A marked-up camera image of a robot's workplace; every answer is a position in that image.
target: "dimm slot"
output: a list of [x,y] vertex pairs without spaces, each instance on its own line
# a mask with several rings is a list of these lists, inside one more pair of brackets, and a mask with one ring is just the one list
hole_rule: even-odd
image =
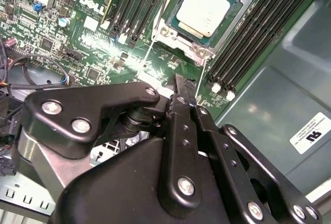
[[131,19],[130,23],[128,24],[128,28],[129,28],[129,33],[128,36],[130,36],[132,33],[135,33],[141,19],[139,18],[142,13],[144,12],[144,8],[142,7],[142,5],[144,3],[148,3],[148,0],[141,0],[139,2],[139,5],[136,9],[136,11],[134,12],[133,18]]
[[235,37],[232,38],[230,43],[226,46],[226,48],[222,51],[222,53],[219,55],[218,59],[216,62],[213,64],[212,69],[209,71],[209,75],[211,77],[216,77],[216,74],[218,74],[220,69],[225,67],[225,63],[227,62],[226,60],[226,53],[229,52],[229,50],[234,49],[235,46],[239,45],[239,38],[247,31],[249,26],[252,25],[254,22],[254,18],[257,14],[262,14],[263,9],[271,2],[272,0],[259,0],[258,4],[256,7],[253,8],[251,14],[248,16],[246,21],[243,23],[241,26],[240,30],[237,32]]
[[286,0],[274,0],[272,4],[270,4],[268,8],[264,10],[263,17],[261,19],[256,18],[255,22],[253,23],[253,29],[251,29],[248,32],[248,35],[246,35],[246,37],[250,38],[242,39],[243,42],[240,42],[239,49],[235,49],[235,52],[228,56],[228,63],[225,66],[227,71],[218,74],[219,76],[221,75],[221,80],[227,82],[227,75],[233,71],[238,70],[240,64],[246,61],[246,55],[249,53],[247,49],[254,48],[256,42],[259,41],[259,39],[261,38],[260,36],[263,35],[263,33],[267,32],[268,23],[272,23],[269,20],[270,17],[273,16],[275,13],[278,13],[279,10],[282,9],[282,6],[286,6],[284,1]]
[[113,27],[112,33],[116,33],[116,34],[122,33],[122,31],[125,27],[125,23],[127,21],[127,18],[130,15],[130,11],[132,10],[132,7],[133,7],[134,3],[137,2],[137,1],[139,1],[139,0],[129,0],[129,2],[127,3],[127,5],[125,7],[125,10],[124,10],[122,16],[120,18],[118,18],[117,23]]
[[116,24],[118,20],[122,17],[123,11],[125,10],[125,6],[123,7],[126,0],[119,0],[119,3],[117,6],[113,9],[111,9],[111,12],[109,13],[109,20],[113,22],[113,24]]
[[137,31],[135,34],[132,35],[131,39],[130,39],[130,42],[129,42],[129,47],[130,48],[133,48],[138,39],[140,38],[140,36],[143,34],[144,32],[144,29],[145,29],[145,26],[147,26],[147,22],[149,21],[149,19],[151,18],[152,16],[152,12],[153,12],[153,8],[155,7],[155,5],[159,2],[159,0],[153,0],[152,3],[150,4],[144,18],[142,19],[139,27],[137,28]]
[[303,1],[304,0],[297,0],[294,8],[287,10],[287,13],[282,17],[282,20],[277,20],[277,24],[276,24],[276,27],[275,27],[275,32],[273,33],[273,35],[270,35],[270,37],[268,37],[267,39],[265,39],[263,41],[263,44],[256,51],[256,55],[255,55],[254,59],[252,59],[249,62],[249,64],[246,65],[246,67],[239,74],[235,75],[235,78],[232,79],[233,84],[237,84],[245,76],[245,74],[247,73],[249,68],[256,62],[256,60],[259,58],[259,56],[268,47],[270,42],[273,40],[274,36],[277,35],[277,33],[279,33],[282,30],[283,26],[288,22],[288,20],[292,16],[292,13],[300,7],[300,4],[303,3]]

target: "ram slot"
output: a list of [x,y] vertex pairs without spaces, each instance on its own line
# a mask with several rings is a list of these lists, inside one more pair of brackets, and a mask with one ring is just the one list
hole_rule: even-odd
[[111,31],[111,36],[112,37],[114,35],[119,35],[123,32],[123,30],[125,29],[125,27],[127,25],[129,15],[130,15],[131,11],[134,8],[134,4],[139,2],[139,1],[141,1],[141,0],[129,0],[128,4],[125,7],[124,13],[118,19],[118,21],[116,22],[116,24],[114,25],[114,27]]
[[231,51],[234,51],[235,48],[240,46],[240,43],[242,42],[248,31],[253,27],[255,20],[258,18],[256,16],[262,15],[264,9],[272,2],[273,0],[259,0],[256,7],[253,8],[251,14],[246,18],[246,21],[243,23],[240,30],[235,34],[232,40],[228,43],[228,45],[219,55],[216,62],[214,62],[214,64],[212,65],[212,68],[208,73],[211,78],[215,78],[217,74],[222,74],[221,70],[226,69],[226,63],[229,60],[229,56],[227,56],[227,54]]
[[155,6],[157,5],[157,3],[160,0],[152,0],[151,4],[149,5],[144,17],[141,19],[141,21],[139,22],[138,27],[136,28],[135,32],[132,32],[132,36],[130,38],[129,41],[129,47],[133,48],[137,41],[139,40],[140,36],[143,35],[145,27],[148,26],[148,21],[150,20],[152,13],[153,13],[153,9],[155,8]]
[[122,17],[126,9],[125,2],[127,2],[127,0],[119,0],[117,6],[111,9],[107,20],[109,20],[112,25],[116,24],[118,20]]
[[236,85],[247,73],[247,71],[251,68],[251,66],[256,62],[256,60],[260,57],[260,55],[263,53],[263,51],[268,47],[270,42],[275,38],[277,34],[279,34],[282,30],[282,27],[287,23],[289,18],[292,16],[293,12],[295,12],[301,3],[303,3],[304,0],[295,0],[295,4],[293,4],[291,7],[288,7],[286,10],[286,14],[283,14],[281,18],[278,18],[275,20],[275,25],[273,27],[273,34],[269,36],[265,36],[261,42],[260,45],[255,49],[252,59],[249,60],[247,64],[245,64],[235,75],[232,75],[230,82],[234,85]]
[[244,37],[242,37],[240,46],[227,55],[227,62],[225,63],[223,69],[217,74],[217,77],[219,77],[221,81],[227,82],[228,74],[237,70],[237,68],[240,67],[240,64],[247,61],[247,50],[254,48],[256,42],[261,38],[260,36],[267,31],[266,24],[271,23],[270,18],[275,14],[275,12],[282,9],[282,6],[286,5],[284,1],[286,2],[286,0],[273,0],[273,2],[263,11],[262,17],[255,19],[252,23],[252,28],[247,30]]
[[141,0],[139,2],[139,5],[134,12],[133,18],[128,24],[128,36],[136,32],[139,23],[142,21],[141,15],[146,11],[146,7],[149,7],[151,4],[153,4],[153,0]]

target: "gray metal panel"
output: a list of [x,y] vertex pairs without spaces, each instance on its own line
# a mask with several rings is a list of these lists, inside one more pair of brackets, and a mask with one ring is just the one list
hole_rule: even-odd
[[329,2],[307,9],[217,121],[241,130],[304,194],[331,177],[331,132],[303,155],[290,144],[317,113],[331,118]]

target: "black wire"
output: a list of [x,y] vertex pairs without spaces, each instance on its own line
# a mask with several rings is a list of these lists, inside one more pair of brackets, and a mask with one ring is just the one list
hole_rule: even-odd
[[8,57],[7,57],[7,53],[6,53],[6,49],[5,49],[5,45],[2,40],[2,37],[0,37],[0,45],[1,45],[1,51],[2,51],[4,70],[5,70],[3,82],[7,83],[7,81],[8,81]]
[[37,85],[32,78],[29,75],[29,72],[27,70],[27,66],[26,63],[24,65],[22,65],[22,73],[23,73],[23,77],[26,79],[26,81],[29,83],[29,85]]
[[42,84],[42,85],[8,84],[8,85],[3,85],[3,87],[11,88],[11,89],[38,90],[38,89],[48,89],[48,88],[68,88],[69,86],[64,85],[62,83],[58,83],[58,84]]

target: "green pcb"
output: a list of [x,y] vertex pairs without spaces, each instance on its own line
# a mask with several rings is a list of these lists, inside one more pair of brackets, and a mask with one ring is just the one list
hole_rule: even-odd
[[[76,83],[84,86],[146,81],[157,88],[164,86],[174,73],[199,81],[202,67],[197,67],[182,52],[156,43],[145,59],[151,45],[152,22],[163,0],[156,4],[143,37],[133,49],[111,39],[107,22],[102,23],[111,7],[108,1],[55,0],[53,8],[36,12],[30,0],[14,0],[13,16],[9,19],[5,14],[7,0],[0,0],[0,11],[3,13],[0,16],[0,30],[3,38],[15,37],[19,41],[20,51],[54,58],[75,78]],[[164,16],[170,15],[177,1],[170,1]],[[58,25],[58,19],[63,16],[70,22],[65,28]],[[228,18],[225,25],[229,25],[230,21],[231,18]],[[48,48],[44,46],[45,39],[50,41]],[[82,54],[82,59],[78,63],[66,59],[62,54],[63,45]],[[39,62],[40,66],[59,72],[48,61],[39,58]],[[197,101],[216,118],[228,101],[206,89],[205,83],[202,83]]]

